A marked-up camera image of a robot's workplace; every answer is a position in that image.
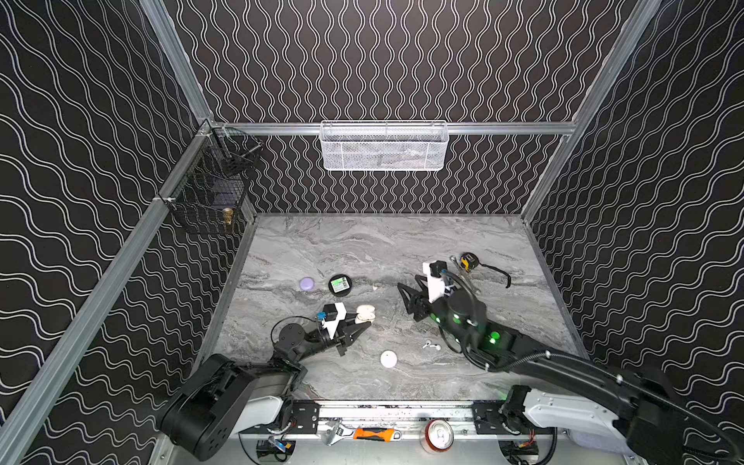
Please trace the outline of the purple earbud charging case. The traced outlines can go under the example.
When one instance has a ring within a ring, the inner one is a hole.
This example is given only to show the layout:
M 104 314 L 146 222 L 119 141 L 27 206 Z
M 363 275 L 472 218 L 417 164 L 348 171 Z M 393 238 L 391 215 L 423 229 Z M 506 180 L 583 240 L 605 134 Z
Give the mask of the purple earbud charging case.
M 300 280 L 300 290 L 302 292 L 311 292 L 315 289 L 315 280 L 311 277 L 303 277 Z

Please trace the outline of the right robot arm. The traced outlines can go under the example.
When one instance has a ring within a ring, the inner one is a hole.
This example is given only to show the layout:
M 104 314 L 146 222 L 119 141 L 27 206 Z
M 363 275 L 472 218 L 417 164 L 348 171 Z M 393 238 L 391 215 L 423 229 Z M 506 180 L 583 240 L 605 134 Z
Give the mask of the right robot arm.
M 637 455 L 668 464 L 684 455 L 719 463 L 742 459 L 738 444 L 672 398 L 660 372 L 648 375 L 610 369 L 550 348 L 486 317 L 486 305 L 462 283 L 417 289 L 398 284 L 407 312 L 416 321 L 432 319 L 451 335 L 468 362 L 490 373 L 513 372 L 540 378 L 598 403 L 614 413 L 613 427 Z

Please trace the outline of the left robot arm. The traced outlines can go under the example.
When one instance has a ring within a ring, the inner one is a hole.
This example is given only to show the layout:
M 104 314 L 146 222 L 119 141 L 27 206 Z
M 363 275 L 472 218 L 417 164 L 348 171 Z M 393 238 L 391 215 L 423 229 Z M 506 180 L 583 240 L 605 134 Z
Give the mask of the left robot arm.
M 330 349 L 344 356 L 371 326 L 372 321 L 345 312 L 339 303 L 329 304 L 307 325 L 282 327 L 265 363 L 214 354 L 156 414 L 156 428 L 201 462 L 254 426 L 288 429 L 294 425 L 293 392 L 307 374 L 302 361 Z

